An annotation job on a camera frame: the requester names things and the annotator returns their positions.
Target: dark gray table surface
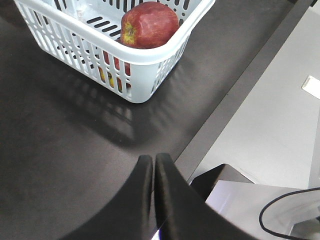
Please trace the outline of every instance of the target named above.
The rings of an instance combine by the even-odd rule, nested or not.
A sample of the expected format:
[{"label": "dark gray table surface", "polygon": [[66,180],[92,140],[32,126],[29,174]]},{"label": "dark gray table surface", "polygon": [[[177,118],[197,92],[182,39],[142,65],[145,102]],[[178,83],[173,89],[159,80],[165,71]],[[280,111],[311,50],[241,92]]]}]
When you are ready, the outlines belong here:
[{"label": "dark gray table surface", "polygon": [[217,0],[152,98],[133,104],[43,52],[2,0],[0,239],[72,231],[139,155],[169,153],[188,179],[311,2]]}]

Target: red apple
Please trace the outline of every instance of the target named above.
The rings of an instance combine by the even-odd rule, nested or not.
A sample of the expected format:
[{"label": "red apple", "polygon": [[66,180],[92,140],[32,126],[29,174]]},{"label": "red apple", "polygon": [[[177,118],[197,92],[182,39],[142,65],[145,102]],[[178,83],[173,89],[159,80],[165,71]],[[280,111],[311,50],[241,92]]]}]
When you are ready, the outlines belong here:
[{"label": "red apple", "polygon": [[153,49],[166,44],[178,28],[178,17],[170,7],[148,1],[123,15],[120,39],[128,47]]}]

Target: basket slot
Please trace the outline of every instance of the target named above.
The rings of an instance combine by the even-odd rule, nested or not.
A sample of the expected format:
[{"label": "basket slot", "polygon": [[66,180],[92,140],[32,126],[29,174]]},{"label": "basket slot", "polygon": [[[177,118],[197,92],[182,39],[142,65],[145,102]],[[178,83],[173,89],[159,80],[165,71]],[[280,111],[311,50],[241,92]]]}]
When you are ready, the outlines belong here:
[{"label": "basket slot", "polygon": [[86,51],[86,49],[88,49],[87,44],[86,47],[84,46],[84,41],[82,41],[82,39],[77,35],[76,36],[79,42],[79,52],[81,54],[81,66],[83,68],[83,72],[88,75],[89,71],[91,69],[90,67],[90,63],[89,63],[89,59],[88,59],[88,52]]},{"label": "basket slot", "polygon": [[159,64],[157,75],[151,91],[152,93],[154,93],[157,90],[159,85],[163,82],[163,80],[166,78],[166,76],[169,74],[172,68],[176,65],[177,61],[181,58],[186,48],[188,39],[189,37],[186,38],[182,46],[176,51],[176,53],[172,57]]}]

